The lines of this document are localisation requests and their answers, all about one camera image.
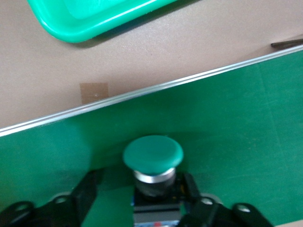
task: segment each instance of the green tray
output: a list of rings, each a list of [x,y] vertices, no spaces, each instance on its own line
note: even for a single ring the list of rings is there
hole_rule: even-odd
[[[44,29],[78,43],[176,0],[27,0]]]
[[[274,224],[303,219],[303,47],[179,79],[0,130],[0,210],[38,206],[105,167],[84,227],[132,226],[122,152],[145,135],[184,150],[179,171],[230,207]]]

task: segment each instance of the green surface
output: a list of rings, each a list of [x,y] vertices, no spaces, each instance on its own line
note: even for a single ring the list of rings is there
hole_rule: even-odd
[[[159,175],[175,168],[183,159],[182,147],[166,136],[144,136],[132,141],[124,150],[124,163],[132,170]]]
[[[0,137],[0,209],[41,205],[107,166],[84,226],[131,226],[122,153],[145,135],[177,141],[178,170],[227,207],[251,203],[274,225],[303,218],[302,51]]]
[[[176,0],[27,0],[41,26],[69,43],[91,39]]]

